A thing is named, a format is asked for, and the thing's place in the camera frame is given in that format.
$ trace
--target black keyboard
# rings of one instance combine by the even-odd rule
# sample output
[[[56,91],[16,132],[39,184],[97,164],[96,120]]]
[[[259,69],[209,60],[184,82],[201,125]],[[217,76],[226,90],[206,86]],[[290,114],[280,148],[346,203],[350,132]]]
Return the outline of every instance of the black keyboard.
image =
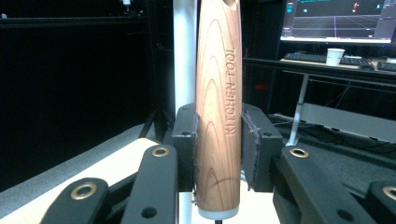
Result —
[[[376,69],[382,71],[396,72],[396,63],[383,63],[378,62]]]
[[[326,55],[317,55],[317,54],[295,54],[295,53],[287,53],[284,57],[286,60],[294,60],[301,62],[311,62],[311,63],[326,63]],[[341,58],[340,64],[343,65],[365,65],[370,64],[367,59],[356,59],[356,58]]]

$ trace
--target desk leg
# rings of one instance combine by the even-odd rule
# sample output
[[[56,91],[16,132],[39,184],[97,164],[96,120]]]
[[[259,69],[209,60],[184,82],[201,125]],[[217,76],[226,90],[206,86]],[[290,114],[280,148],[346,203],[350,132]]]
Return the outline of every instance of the desk leg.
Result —
[[[305,74],[304,79],[303,79],[303,84],[302,84],[301,90],[300,90],[300,96],[299,96],[297,106],[296,106],[296,112],[294,114],[293,125],[291,126],[289,142],[286,144],[286,146],[295,146],[298,141],[296,139],[296,137],[297,137],[298,125],[300,123],[301,111],[303,110],[303,104],[304,104],[306,87],[308,85],[308,79],[309,79],[309,75]]]

